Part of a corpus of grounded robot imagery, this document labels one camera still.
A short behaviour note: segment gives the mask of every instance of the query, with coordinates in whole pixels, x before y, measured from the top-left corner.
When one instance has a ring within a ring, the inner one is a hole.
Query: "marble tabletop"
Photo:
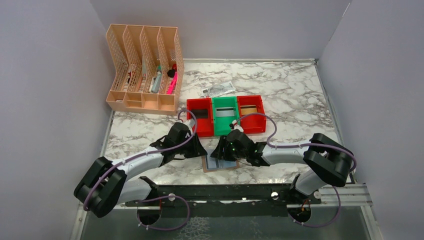
[[[312,62],[185,62],[184,67],[180,108],[185,107],[187,99],[200,98],[201,88],[231,80],[237,91],[224,96],[262,96],[265,113],[277,123],[274,143],[308,140],[314,133],[323,133],[337,141]],[[105,156],[119,159],[142,151],[167,134],[176,120],[176,116],[115,112]],[[274,126],[267,121],[266,132],[250,138],[265,141],[273,131]],[[218,140],[219,137],[201,138],[200,142],[205,149],[214,149]],[[291,183],[298,173],[308,169],[305,164],[293,163],[271,167],[240,164],[237,169],[204,173],[202,160],[196,157],[171,161],[140,176],[147,176],[157,184]]]

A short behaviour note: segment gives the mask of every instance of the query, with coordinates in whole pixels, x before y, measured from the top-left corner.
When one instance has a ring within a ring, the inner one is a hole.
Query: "cable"
[[[334,189],[335,194],[337,195],[338,208],[337,208],[337,213],[334,215],[334,217],[330,221],[328,221],[326,223],[323,223],[323,224],[307,224],[307,223],[299,222],[299,221],[295,220],[292,217],[292,215],[289,214],[290,218],[293,219],[293,222],[295,222],[295,223],[297,223],[299,225],[302,225],[304,227],[308,227],[308,228],[322,228],[322,227],[325,227],[325,226],[328,226],[328,225],[334,223],[334,221],[336,221],[336,219],[340,215],[340,212],[342,211],[342,201],[340,200],[340,195],[339,195],[339,192],[337,191],[336,187],[335,186],[332,186],[332,188]]]
[[[123,160],[123,161],[120,161],[120,162],[118,162],[117,164],[115,164],[115,165],[113,165],[111,168],[109,168],[98,180],[97,180],[97,182],[94,184],[94,186],[91,188],[91,190],[90,190],[90,192],[88,192],[88,195],[87,195],[87,197],[85,198],[85,200],[84,200],[84,205],[83,205],[83,209],[85,210],[85,211],[89,211],[89,208],[88,208],[88,206],[89,206],[89,201],[90,201],[90,199],[91,199],[91,197],[92,197],[92,195],[93,195],[93,193],[95,192],[95,190],[97,189],[97,187],[100,185],[100,183],[104,180],[104,179],[106,179],[106,177],[113,171],[113,170],[115,170],[117,167],[119,167],[119,166],[121,166],[121,165],[123,165],[123,164],[127,164],[127,163],[129,163],[129,162],[131,162],[131,161],[133,161],[134,159],[137,159],[137,158],[139,158],[139,157],[142,157],[142,156],[144,156],[144,155],[148,155],[148,154],[157,154],[157,153],[162,153],[162,152],[166,152],[166,151],[170,151],[170,150],[174,150],[174,149],[177,149],[177,148],[179,148],[179,147],[181,147],[181,146],[183,146],[184,144],[186,144],[186,143],[188,143],[193,137],[194,137],[194,135],[196,134],[196,132],[197,132],[197,130],[198,130],[198,120],[197,120],[197,118],[196,118],[196,116],[192,113],[192,111],[190,111],[190,110],[188,110],[188,109],[185,109],[185,108],[183,108],[183,109],[181,109],[180,111],[179,111],[179,113],[178,113],[178,120],[180,120],[180,115],[181,115],[181,113],[182,112],[187,112],[187,113],[189,113],[192,117],[193,117],[193,119],[194,119],[194,130],[193,130],[193,134],[191,135],[191,136],[189,136],[188,138],[187,138],[187,140],[185,140],[184,142],[182,142],[182,143],[180,143],[180,144],[178,144],[178,145],[176,145],[176,146],[172,146],[172,147],[169,147],[169,148],[165,148],[165,149],[159,149],[159,150],[154,150],[154,151],[149,151],[149,152],[141,152],[141,153],[139,153],[139,154],[136,154],[136,155],[134,155],[134,156],[132,156],[132,157],[130,157],[130,158],[128,158],[128,159],[126,159],[126,160]]]
[[[254,113],[249,113],[247,115],[244,115],[244,116],[240,117],[239,119],[237,119],[236,121],[238,122],[238,121],[240,121],[240,120],[242,120],[242,119],[244,119],[244,118],[246,118],[248,116],[252,116],[252,115],[263,116],[263,117],[269,119],[272,124],[274,124],[274,132],[271,135],[269,135],[269,137],[266,139],[266,144],[268,146],[270,146],[271,148],[292,149],[292,148],[298,148],[298,147],[315,146],[315,147],[323,147],[323,148],[333,149],[333,150],[337,150],[337,151],[340,151],[340,152],[343,152],[343,153],[347,154],[352,159],[353,166],[350,168],[350,172],[352,172],[357,167],[357,160],[356,160],[355,156],[352,153],[350,153],[349,151],[347,151],[347,150],[345,150],[343,148],[337,147],[337,146],[332,146],[332,145],[327,145],[327,144],[321,144],[321,143],[312,143],[312,142],[303,143],[303,144],[300,144],[300,145],[284,145],[284,146],[273,145],[273,144],[270,143],[270,140],[277,133],[277,124],[268,115],[265,115],[265,114],[259,113],[259,112],[254,112]]]
[[[271,135],[269,135],[269,137],[266,139],[266,144],[268,146],[270,146],[271,148],[290,149],[290,148],[298,148],[298,147],[316,146],[316,147],[323,147],[323,148],[334,149],[334,150],[343,152],[343,153],[347,154],[349,157],[352,158],[353,166],[350,168],[350,172],[352,172],[357,167],[357,160],[356,160],[355,156],[352,153],[350,153],[349,151],[347,151],[347,150],[345,150],[343,148],[337,147],[337,146],[332,146],[332,145],[327,145],[327,144],[320,144],[320,143],[312,143],[312,142],[303,143],[303,144],[300,144],[300,146],[299,145],[285,145],[285,146],[273,145],[273,144],[270,143],[270,140],[277,133],[277,124],[268,115],[265,115],[265,114],[259,113],[259,112],[254,112],[254,113],[250,113],[250,114],[247,114],[247,115],[244,115],[244,116],[240,117],[239,119],[236,120],[236,122],[239,122],[240,120],[242,120],[242,119],[244,119],[244,118],[246,118],[248,116],[252,116],[252,115],[263,116],[263,117],[269,119],[272,124],[274,124],[274,132]],[[328,225],[332,224],[339,217],[340,211],[342,210],[342,202],[340,201],[339,192],[337,191],[337,189],[336,189],[335,186],[332,186],[332,187],[334,188],[335,194],[337,195],[338,209],[337,209],[337,213],[335,214],[335,216],[329,222],[324,223],[324,224],[319,224],[319,225],[305,224],[305,223],[302,223],[302,222],[299,222],[299,221],[295,220],[292,216],[290,216],[293,219],[293,221],[295,223],[297,223],[297,224],[300,224],[302,226],[309,227],[309,228],[321,228],[321,227],[325,227],[325,226],[328,226]]]
[[[307,198],[307,199],[303,202],[302,206],[300,206],[300,207],[302,208],[302,212],[304,211],[304,205],[306,204],[306,202],[308,203],[308,207],[309,207],[309,208],[311,208],[311,201],[309,201],[309,199]]]
[[[157,201],[157,200],[161,200],[161,199],[168,199],[168,198],[177,198],[177,199],[180,199],[187,206],[187,217],[185,218],[185,220],[184,220],[183,223],[181,223],[178,226],[171,227],[171,228],[161,228],[161,227],[155,227],[155,226],[150,226],[150,225],[144,225],[142,223],[142,221],[140,220],[140,214],[139,214],[139,212],[137,212],[138,226],[146,227],[146,230],[148,230],[148,229],[154,229],[154,230],[160,230],[160,231],[174,231],[174,230],[177,230],[177,229],[180,229],[180,228],[184,227],[189,222],[189,219],[190,219],[190,206],[189,206],[189,203],[184,198],[182,198],[180,196],[173,196],[173,195],[169,196],[168,195],[168,196],[160,196],[160,197],[156,197],[156,198],[152,198],[152,199],[148,199],[148,200],[142,200],[141,202],[142,203],[148,203],[148,202],[153,202],[153,201]]]

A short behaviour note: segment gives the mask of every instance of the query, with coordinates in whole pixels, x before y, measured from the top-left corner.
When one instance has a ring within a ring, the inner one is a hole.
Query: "metal frame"
[[[104,134],[103,142],[101,144],[100,156],[105,155],[106,147],[108,146],[109,134],[111,133],[112,122],[114,120],[115,111],[110,112],[109,121],[107,122],[106,132]],[[87,218],[87,212],[83,209],[83,204],[80,202],[78,205],[78,210],[76,211],[75,223],[73,224],[72,233],[70,235],[70,240],[79,240],[83,234],[84,223]]]
[[[266,184],[187,184],[156,185],[147,177],[140,177],[152,187],[149,198],[162,196],[180,196],[190,206],[192,218],[214,217],[251,217],[273,216],[287,217],[287,204],[302,203],[302,200],[289,198],[290,183]],[[311,205],[321,204],[313,194],[309,197]],[[183,201],[140,202],[133,200],[125,203],[128,207],[161,206],[161,218],[183,218],[187,215],[187,206]]]
[[[318,76],[319,82],[321,84],[321,88],[323,91],[323,94],[325,96],[325,100],[327,101],[329,111],[334,123],[334,128],[336,131],[336,135],[338,138],[339,143],[343,144],[343,137],[339,130],[339,122],[337,119],[337,115],[333,109],[333,106],[330,101],[330,97],[327,94],[326,88],[323,85],[323,82],[321,81],[320,74],[318,72],[318,66],[316,59],[184,59],[185,62],[197,62],[197,63],[237,63],[237,62],[312,62],[315,66],[316,74]],[[107,129],[105,132],[105,136],[103,139],[100,157],[104,156],[109,134],[111,131],[111,126],[113,122],[115,112],[112,111],[110,113],[109,122],[107,125]],[[368,229],[369,235],[371,240],[383,240],[379,225],[374,217],[372,206],[373,202],[371,200],[370,194],[368,192],[367,186],[365,184],[347,184],[345,187],[339,187],[337,188],[341,204],[343,207],[345,206],[360,206],[362,210],[362,214],[364,217],[364,222],[366,224],[366,227]],[[333,187],[331,186],[324,186],[323,188],[320,188],[318,190],[321,193],[321,204],[313,204],[311,205],[312,208],[322,208],[322,207],[335,207],[338,206],[338,199],[336,196],[336,193],[334,192]],[[288,208],[297,208],[300,207],[298,204],[290,204],[287,205]],[[126,206],[125,204],[120,204],[114,207],[114,209],[125,209],[125,210],[158,210],[159,208],[156,206]],[[76,213],[75,223],[73,226],[73,230],[70,236],[70,240],[79,240],[81,239],[84,223],[87,218],[87,212],[84,211],[83,205],[79,204],[78,210]]]
[[[335,131],[336,131],[337,138],[338,138],[340,144],[344,145],[342,132],[339,129],[339,119],[337,118],[336,111],[333,108],[330,96],[327,94],[326,87],[324,86],[323,81],[321,80],[321,76],[320,76],[320,72],[318,71],[317,63],[318,63],[318,59],[315,59],[314,65],[315,65],[316,75],[318,76],[319,83],[321,84],[321,88],[322,88],[322,92],[324,93],[325,100],[327,101],[328,108],[329,108],[329,111],[330,111],[330,114],[331,114],[331,118],[332,118],[332,121],[334,123],[334,128],[335,128]],[[354,183],[357,183],[356,178],[355,178],[355,173],[351,172],[349,175],[350,175],[351,179],[353,179]],[[379,224],[376,221],[376,219],[374,217],[373,209],[371,208],[373,206],[373,202],[371,200],[371,197],[368,193],[368,189],[366,188],[366,186],[365,186],[365,189],[366,189],[366,192],[367,192],[367,195],[368,195],[368,198],[369,198],[369,199],[367,199],[367,201],[369,201],[369,204],[355,204],[355,205],[351,205],[351,206],[360,206],[360,208],[362,210],[362,215],[363,215],[363,218],[364,218],[364,221],[365,221],[365,225],[368,229],[368,233],[369,233],[369,236],[371,237],[371,239],[372,240],[383,240],[383,235],[380,231]],[[342,206],[349,206],[349,205],[346,205],[346,201],[348,199],[344,199],[344,197],[342,198],[342,195],[340,195],[340,200],[342,202]]]

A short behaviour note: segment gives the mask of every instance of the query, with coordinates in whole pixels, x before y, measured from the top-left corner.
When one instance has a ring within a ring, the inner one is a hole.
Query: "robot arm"
[[[88,200],[87,208],[101,218],[108,214],[116,204],[137,199],[144,200],[151,191],[149,185],[139,179],[128,180],[147,170],[169,163],[177,154],[184,155],[186,159],[207,154],[200,144],[197,134],[188,143],[175,149],[166,150],[183,143],[192,135],[192,123],[191,120],[186,123],[176,122],[167,135],[150,144],[144,151],[132,156],[112,161],[105,157],[96,159],[75,188],[73,195],[84,203],[99,178],[115,166],[107,177],[95,187]]]
[[[327,184],[336,187],[344,187],[346,184],[353,159],[345,152],[325,146],[334,146],[351,153],[321,133],[315,133],[309,141],[279,144],[273,148],[266,142],[253,142],[239,129],[234,129],[224,139],[221,138],[218,144],[220,149],[214,153],[224,153],[221,155],[223,157],[229,155],[230,158],[245,158],[256,167],[279,163],[309,165],[311,169],[298,174],[290,189],[291,198],[304,200]]]
[[[99,218],[108,214],[116,204],[145,200],[152,190],[150,184],[142,179],[128,180],[169,163],[177,154],[184,155],[187,159],[207,154],[197,134],[188,143],[173,149],[192,135],[191,123],[191,121],[185,124],[176,122],[167,135],[135,155],[112,161],[105,157],[98,158],[75,188],[74,196],[84,203],[92,192],[87,208]],[[289,191],[288,197],[300,202],[326,184],[343,187],[352,163],[352,159],[343,152],[319,146],[305,147],[304,145],[308,143],[345,149],[320,133],[314,134],[310,141],[281,144],[278,148],[272,148],[266,142],[253,142],[239,129],[235,129],[227,136],[221,137],[217,149],[212,153],[215,156],[212,157],[225,160],[245,158],[256,167],[278,163],[308,164],[311,170],[296,176]],[[101,176],[108,171],[110,173],[107,177],[94,187]]]

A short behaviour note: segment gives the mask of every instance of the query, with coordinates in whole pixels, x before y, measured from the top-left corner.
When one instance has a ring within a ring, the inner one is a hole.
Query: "pink highlighter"
[[[172,82],[169,85],[169,88],[166,94],[172,94],[172,91],[175,89],[175,86],[177,85],[177,78],[178,78],[178,73],[175,72],[175,75],[173,76]]]

